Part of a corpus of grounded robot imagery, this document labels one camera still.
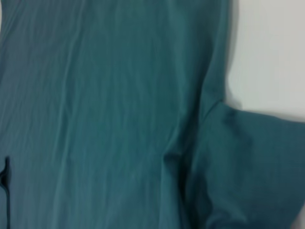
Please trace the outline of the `teal blue shirt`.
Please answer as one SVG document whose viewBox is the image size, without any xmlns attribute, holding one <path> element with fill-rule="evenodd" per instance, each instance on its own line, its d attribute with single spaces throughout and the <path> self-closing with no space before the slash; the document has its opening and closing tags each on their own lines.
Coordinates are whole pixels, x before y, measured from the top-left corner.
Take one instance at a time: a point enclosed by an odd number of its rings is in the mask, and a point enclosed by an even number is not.
<svg viewBox="0 0 305 229">
<path fill-rule="evenodd" d="M 0 0 L 0 229 L 288 229 L 305 124 L 224 102 L 231 0 Z"/>
</svg>

